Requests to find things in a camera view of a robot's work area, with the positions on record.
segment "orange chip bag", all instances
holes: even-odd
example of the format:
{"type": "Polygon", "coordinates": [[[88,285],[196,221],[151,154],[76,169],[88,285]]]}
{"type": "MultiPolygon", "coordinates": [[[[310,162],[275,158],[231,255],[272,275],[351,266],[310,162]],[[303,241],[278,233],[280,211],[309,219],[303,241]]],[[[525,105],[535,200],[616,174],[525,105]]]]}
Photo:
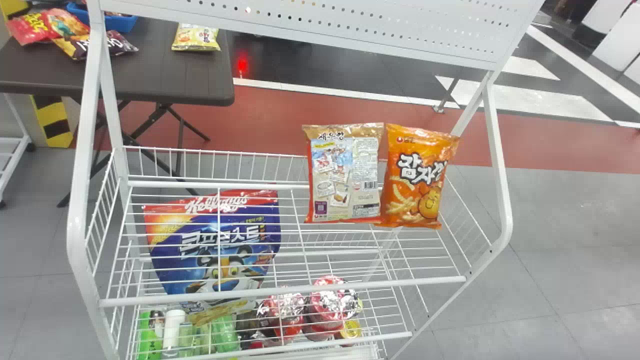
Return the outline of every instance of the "orange chip bag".
{"type": "Polygon", "coordinates": [[[460,138],[387,124],[389,155],[380,226],[439,229],[440,195],[447,164],[460,138]]]}

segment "wire shelf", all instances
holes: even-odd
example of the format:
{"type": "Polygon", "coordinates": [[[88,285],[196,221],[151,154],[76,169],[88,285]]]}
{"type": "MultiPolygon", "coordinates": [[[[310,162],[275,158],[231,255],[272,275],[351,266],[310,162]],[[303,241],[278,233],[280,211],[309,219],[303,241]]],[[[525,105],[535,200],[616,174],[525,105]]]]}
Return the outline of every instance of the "wire shelf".
{"type": "MultiPolygon", "coordinates": [[[[363,311],[357,317],[362,328],[361,338],[314,343],[300,333],[291,344],[243,350],[236,356],[281,351],[294,354],[303,350],[306,356],[312,356],[309,351],[313,349],[330,348],[354,358],[362,354],[368,354],[367,358],[384,358],[389,341],[411,337],[429,320],[432,310],[423,294],[424,286],[461,285],[466,281],[465,272],[490,246],[459,190],[450,182],[451,171],[447,173],[442,194],[443,228],[439,231],[390,229],[370,224],[306,224],[309,201],[306,157],[153,147],[114,150],[118,151],[126,153],[130,175],[128,179],[118,176],[114,162],[109,161],[87,230],[86,255],[89,271],[94,276],[108,271],[106,293],[100,297],[99,306],[107,314],[115,347],[126,348],[127,359],[141,355],[138,323],[144,311],[175,306],[181,301],[251,296],[259,303],[268,295],[279,293],[300,292],[307,296],[319,290],[313,283],[324,275],[336,275],[347,284],[322,289],[355,289],[363,300],[363,311]],[[167,172],[163,163],[174,171],[167,172]],[[279,219],[280,250],[267,253],[275,256],[259,289],[166,294],[164,285],[181,281],[161,281],[157,276],[147,238],[158,233],[148,230],[144,209],[192,198],[186,188],[194,188],[205,199],[216,198],[218,202],[224,200],[219,194],[227,189],[277,191],[277,204],[270,206],[278,209],[275,216],[279,219]],[[124,340],[127,328],[129,338],[124,340]],[[354,347],[340,347],[345,341],[354,347]]],[[[384,161],[380,163],[380,184],[385,165],[384,161]]],[[[219,258],[213,267],[218,267],[222,274],[230,265],[223,265],[219,258]]],[[[185,268],[163,269],[179,270],[185,268]]],[[[218,280],[227,279],[219,276],[218,280]]],[[[208,355],[207,358],[232,355],[208,355]]]]}

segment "white metal rack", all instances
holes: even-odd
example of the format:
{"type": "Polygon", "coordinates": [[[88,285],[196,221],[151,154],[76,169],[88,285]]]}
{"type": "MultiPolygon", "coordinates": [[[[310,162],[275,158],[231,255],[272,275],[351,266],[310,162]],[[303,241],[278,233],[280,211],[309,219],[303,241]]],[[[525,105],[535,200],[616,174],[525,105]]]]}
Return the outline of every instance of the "white metal rack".
{"type": "Polygon", "coordinates": [[[6,206],[3,199],[4,188],[6,188],[9,179],[11,179],[11,175],[13,175],[13,171],[18,166],[22,154],[24,154],[25,151],[32,152],[35,150],[35,146],[31,142],[27,130],[24,128],[22,119],[15,109],[11,97],[9,94],[5,94],[4,98],[6,99],[9,109],[11,109],[16,123],[20,127],[22,136],[0,136],[0,209],[6,206]]]}
{"type": "MultiPolygon", "coordinates": [[[[362,336],[314,343],[299,334],[293,343],[193,356],[191,360],[263,356],[395,359],[508,244],[513,229],[492,85],[542,0],[432,0],[341,2],[95,0],[89,2],[92,47],[86,65],[81,121],[67,227],[67,252],[98,339],[109,360],[137,359],[141,311],[187,300],[354,289],[363,300],[362,336]],[[304,157],[245,152],[129,147],[122,145],[111,62],[102,11],[116,11],[197,23],[318,44],[386,53],[487,70],[453,134],[461,135],[481,101],[497,185],[501,233],[489,239],[468,204],[464,181],[447,172],[441,200],[441,231],[388,229],[368,224],[305,224],[308,207],[304,157]],[[87,196],[98,92],[102,90],[113,155],[93,213],[87,196]],[[182,156],[179,175],[164,173],[143,152],[172,163],[182,156]],[[150,262],[146,204],[228,189],[278,192],[280,252],[262,288],[219,293],[167,295],[150,262]],[[99,290],[103,271],[106,291],[99,290]],[[348,284],[314,286],[335,274],[348,284]],[[458,285],[447,297],[433,296],[439,284],[458,285]]],[[[380,164],[380,182],[384,173],[380,164]]],[[[211,195],[220,200],[220,195],[211,195]]]]}

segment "red light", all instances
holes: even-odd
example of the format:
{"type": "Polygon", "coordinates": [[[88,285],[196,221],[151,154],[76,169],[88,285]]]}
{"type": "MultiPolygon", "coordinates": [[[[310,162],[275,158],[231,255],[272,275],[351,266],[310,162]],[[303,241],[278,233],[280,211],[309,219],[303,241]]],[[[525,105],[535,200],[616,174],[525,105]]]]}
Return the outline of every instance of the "red light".
{"type": "Polygon", "coordinates": [[[247,69],[249,68],[249,63],[246,61],[246,58],[239,57],[236,61],[236,68],[238,69],[239,73],[246,73],[247,69]]]}

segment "black table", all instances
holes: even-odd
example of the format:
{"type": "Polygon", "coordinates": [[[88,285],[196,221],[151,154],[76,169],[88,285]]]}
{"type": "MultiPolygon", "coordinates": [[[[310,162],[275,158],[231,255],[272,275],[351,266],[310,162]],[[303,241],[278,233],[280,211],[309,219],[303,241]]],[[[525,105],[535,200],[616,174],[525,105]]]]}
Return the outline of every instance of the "black table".
{"type": "MultiPolygon", "coordinates": [[[[125,38],[140,51],[111,58],[116,97],[121,110],[131,101],[156,103],[156,110],[133,133],[122,133],[124,144],[137,145],[136,138],[166,112],[180,122],[178,147],[182,147],[182,128],[196,132],[204,140],[209,138],[186,122],[171,107],[172,104],[229,106],[233,104],[234,86],[228,54],[227,34],[220,30],[221,51],[213,53],[175,52],[171,44],[177,23],[139,18],[125,38]]],[[[44,96],[68,96],[80,101],[84,79],[84,61],[71,60],[55,44],[33,44],[21,47],[14,39],[0,49],[0,92],[44,96]]],[[[96,129],[106,123],[98,113],[96,129]]],[[[179,176],[152,153],[144,155],[173,176],[179,176]]],[[[96,151],[92,176],[108,163],[109,156],[98,162],[96,151]]],[[[58,204],[66,206],[68,195],[58,204]]]]}

